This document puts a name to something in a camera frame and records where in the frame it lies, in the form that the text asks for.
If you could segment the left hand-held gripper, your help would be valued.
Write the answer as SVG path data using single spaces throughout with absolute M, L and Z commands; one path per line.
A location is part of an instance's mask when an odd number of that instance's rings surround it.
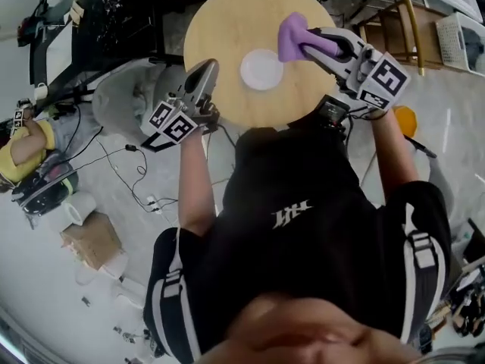
M 194 130 L 215 125 L 220 113 L 211 100 L 219 74 L 215 59 L 199 62 L 183 79 L 177 91 L 162 97 L 149 118 L 149 125 L 172 143 L 183 142 Z

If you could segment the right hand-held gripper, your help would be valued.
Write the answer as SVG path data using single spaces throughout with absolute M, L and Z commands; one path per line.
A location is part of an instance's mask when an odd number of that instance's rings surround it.
M 327 73 L 343 78 L 341 93 L 377 109 L 396 104 L 411 78 L 391 54 L 365 46 L 359 36 L 345 28 L 319 27 L 309 32 L 336 45 L 337 56 L 327 55 L 312 45 L 304 45 L 302 52 Z

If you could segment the purple cloth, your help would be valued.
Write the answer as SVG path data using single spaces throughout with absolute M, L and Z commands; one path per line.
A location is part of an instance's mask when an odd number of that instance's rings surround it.
M 338 44 L 322 36 L 320 28 L 309 29 L 307 19 L 298 12 L 291 13 L 280 24 L 277 36 L 279 61 L 305 61 L 304 46 L 310 46 L 330 57 L 343 53 Z

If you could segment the white plate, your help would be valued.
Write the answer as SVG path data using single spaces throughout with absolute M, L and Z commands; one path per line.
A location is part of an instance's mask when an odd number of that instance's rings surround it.
M 239 72 L 249 88 L 267 91 L 277 87 L 283 78 L 283 62 L 269 49 L 254 49 L 242 59 Z

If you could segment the person's left forearm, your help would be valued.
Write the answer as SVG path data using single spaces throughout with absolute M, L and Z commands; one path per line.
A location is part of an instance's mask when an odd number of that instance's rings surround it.
M 204 236 L 216 219 L 214 194 L 202 143 L 202 130 L 195 129 L 180 144 L 178 220 L 180 227 Z

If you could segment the person's right forearm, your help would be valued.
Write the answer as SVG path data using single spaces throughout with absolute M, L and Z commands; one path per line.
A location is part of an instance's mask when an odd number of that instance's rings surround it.
M 371 128 L 383 194 L 388 201 L 397 188 L 419 180 L 418 171 L 393 111 L 373 118 Z

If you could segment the wooden shelf cart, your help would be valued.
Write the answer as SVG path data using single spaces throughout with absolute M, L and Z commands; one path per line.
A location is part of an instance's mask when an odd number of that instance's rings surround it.
M 445 17 L 438 11 L 414 6 L 410 17 L 403 0 L 355 25 L 358 35 L 378 51 L 389 52 L 398 62 L 418 66 L 422 54 L 425 68 L 444 67 L 436 22 Z

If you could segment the round wooden side table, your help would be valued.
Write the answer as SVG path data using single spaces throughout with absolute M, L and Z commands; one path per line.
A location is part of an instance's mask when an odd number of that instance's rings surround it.
M 334 25 L 317 0 L 207 0 L 196 12 L 186 31 L 184 64 L 190 70 L 209 58 L 218 61 L 212 101 L 222 118 L 242 127 L 282 126 L 312 112 L 336 89 L 335 78 L 309 61 L 285 64 L 280 83 L 267 91 L 243 82 L 243 58 L 254 49 L 275 52 L 279 25 L 293 12 L 310 28 Z

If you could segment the black desk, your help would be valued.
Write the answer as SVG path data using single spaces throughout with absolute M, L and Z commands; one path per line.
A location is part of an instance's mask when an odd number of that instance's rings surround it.
M 163 11 L 156 0 L 78 0 L 84 10 L 74 23 L 73 61 L 54 83 L 44 106 L 77 91 L 103 74 L 133 59 L 165 55 Z M 30 81 L 39 83 L 45 50 L 42 30 L 30 45 Z

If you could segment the yellow stool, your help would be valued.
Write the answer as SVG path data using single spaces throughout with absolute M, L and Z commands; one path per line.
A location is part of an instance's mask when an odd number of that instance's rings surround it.
M 393 112 L 402 133 L 406 137 L 413 138 L 418 129 L 418 121 L 415 112 L 404 105 L 395 106 Z

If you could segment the white plastic basket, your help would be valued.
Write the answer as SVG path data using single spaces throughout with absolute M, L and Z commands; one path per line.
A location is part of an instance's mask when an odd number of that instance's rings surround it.
M 443 64 L 485 77 L 485 26 L 460 12 L 436 22 Z

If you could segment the white flat panel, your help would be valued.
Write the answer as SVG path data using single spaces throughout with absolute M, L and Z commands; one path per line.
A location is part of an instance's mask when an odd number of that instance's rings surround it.
M 42 30 L 41 51 L 43 72 L 36 86 L 48 86 L 72 65 L 73 57 L 73 21 L 69 17 L 64 24 L 47 26 Z

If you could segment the cardboard box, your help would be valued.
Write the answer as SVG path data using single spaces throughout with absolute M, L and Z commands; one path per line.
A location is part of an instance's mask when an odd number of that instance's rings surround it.
M 92 212 L 83 225 L 72 224 L 61 232 L 63 246 L 69 246 L 77 257 L 98 271 L 122 249 L 109 217 Z

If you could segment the person in dark shirt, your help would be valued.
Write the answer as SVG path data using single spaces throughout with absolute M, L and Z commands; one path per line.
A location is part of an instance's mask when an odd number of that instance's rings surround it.
M 162 352 L 196 364 L 269 293 L 326 300 L 410 346 L 449 276 L 440 190 L 419 179 L 374 206 L 324 128 L 247 130 L 235 154 L 209 231 L 178 224 L 155 242 L 144 321 Z

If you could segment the black recorder device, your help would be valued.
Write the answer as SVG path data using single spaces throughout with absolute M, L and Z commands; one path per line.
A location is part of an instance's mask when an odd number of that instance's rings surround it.
M 348 117 L 350 107 L 330 95 L 325 95 L 315 111 L 324 119 L 327 126 L 340 127 L 342 122 Z

